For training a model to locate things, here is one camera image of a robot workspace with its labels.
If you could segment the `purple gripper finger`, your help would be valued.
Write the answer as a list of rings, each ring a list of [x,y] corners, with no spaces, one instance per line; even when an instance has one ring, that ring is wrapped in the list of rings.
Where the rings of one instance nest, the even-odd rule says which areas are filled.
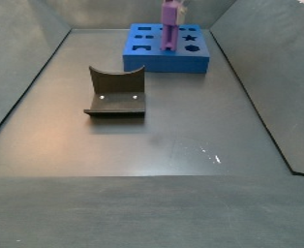
[[[176,49],[176,37],[178,37],[178,26],[176,25],[162,25],[160,32],[160,46],[162,50],[170,49],[174,51]]]

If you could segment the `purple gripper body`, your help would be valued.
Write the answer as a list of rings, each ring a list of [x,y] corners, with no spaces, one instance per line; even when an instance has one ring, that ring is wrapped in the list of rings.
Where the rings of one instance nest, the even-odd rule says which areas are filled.
[[[163,0],[160,4],[160,23],[180,25],[184,22],[187,7],[179,0]]]

